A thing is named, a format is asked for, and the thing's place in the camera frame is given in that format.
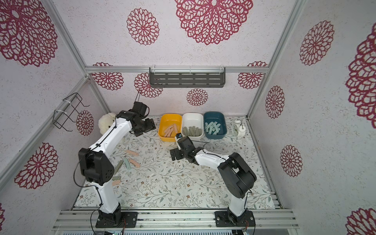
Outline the white storage box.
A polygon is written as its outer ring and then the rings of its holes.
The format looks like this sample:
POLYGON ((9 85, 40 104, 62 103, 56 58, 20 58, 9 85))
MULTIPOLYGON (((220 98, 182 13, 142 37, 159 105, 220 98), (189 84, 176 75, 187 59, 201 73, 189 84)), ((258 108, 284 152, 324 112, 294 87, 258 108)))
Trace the white storage box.
POLYGON ((204 117, 200 113, 185 113, 183 114, 181 133, 183 136, 183 127, 196 126, 202 128, 203 134, 201 136, 188 136, 192 141, 199 141, 204 137, 204 117))

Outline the yellow storage box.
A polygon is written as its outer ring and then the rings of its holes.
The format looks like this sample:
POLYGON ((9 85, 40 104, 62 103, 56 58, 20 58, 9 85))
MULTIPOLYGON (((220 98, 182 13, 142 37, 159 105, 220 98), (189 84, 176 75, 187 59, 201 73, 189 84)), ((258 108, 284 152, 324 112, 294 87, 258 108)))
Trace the yellow storage box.
POLYGON ((161 117, 158 135, 163 142, 175 142, 176 134, 181 132, 182 116, 179 114, 164 114, 161 117))

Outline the dark teal storage box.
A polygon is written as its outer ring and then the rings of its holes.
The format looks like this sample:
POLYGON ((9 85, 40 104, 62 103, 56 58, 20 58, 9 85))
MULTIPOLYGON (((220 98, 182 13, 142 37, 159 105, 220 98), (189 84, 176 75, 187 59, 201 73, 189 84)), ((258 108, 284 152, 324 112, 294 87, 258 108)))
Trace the dark teal storage box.
POLYGON ((204 133, 208 139, 223 139, 227 134, 225 116, 221 112, 206 112, 204 114, 204 133))

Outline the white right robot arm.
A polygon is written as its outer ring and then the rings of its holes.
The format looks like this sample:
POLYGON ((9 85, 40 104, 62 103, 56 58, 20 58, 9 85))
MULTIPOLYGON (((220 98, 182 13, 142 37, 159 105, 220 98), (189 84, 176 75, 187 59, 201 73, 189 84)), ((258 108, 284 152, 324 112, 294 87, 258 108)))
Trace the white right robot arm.
POLYGON ((189 163, 217 170, 232 195, 228 213, 230 218, 240 219, 246 214, 248 192, 257 176, 246 161, 236 152, 230 155, 212 153, 203 147, 195 147, 189 137, 176 134, 177 148, 170 151, 173 161, 186 159, 189 163))

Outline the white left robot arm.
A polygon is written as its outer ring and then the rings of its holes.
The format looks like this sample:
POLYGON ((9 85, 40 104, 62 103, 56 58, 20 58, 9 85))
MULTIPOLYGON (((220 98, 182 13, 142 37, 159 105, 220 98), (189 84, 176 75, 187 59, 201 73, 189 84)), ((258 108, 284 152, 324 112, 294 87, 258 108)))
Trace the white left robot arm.
POLYGON ((138 137, 156 129, 153 119, 147 117, 148 114, 147 105, 134 102, 132 109, 120 111, 116 115, 113 124, 97 142, 89 148, 80 149, 78 153, 81 174, 97 190, 99 211, 102 213, 113 214, 120 206, 112 186, 115 168, 109 157, 127 133, 138 137))

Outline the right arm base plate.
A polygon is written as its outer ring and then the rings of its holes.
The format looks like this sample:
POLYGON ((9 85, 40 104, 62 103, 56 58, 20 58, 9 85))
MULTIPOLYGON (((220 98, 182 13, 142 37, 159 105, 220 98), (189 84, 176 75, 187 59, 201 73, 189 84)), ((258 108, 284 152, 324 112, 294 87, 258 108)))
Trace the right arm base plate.
POLYGON ((214 212, 216 227, 255 227, 256 221, 250 210, 236 216, 230 210, 214 212))

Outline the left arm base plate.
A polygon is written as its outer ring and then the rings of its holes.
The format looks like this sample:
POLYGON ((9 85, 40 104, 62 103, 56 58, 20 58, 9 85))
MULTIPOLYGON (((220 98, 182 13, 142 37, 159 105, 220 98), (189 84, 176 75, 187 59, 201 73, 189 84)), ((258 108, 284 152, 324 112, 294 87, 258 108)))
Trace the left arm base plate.
POLYGON ((99 211, 96 228, 135 228, 137 212, 115 212, 112 214, 99 211))

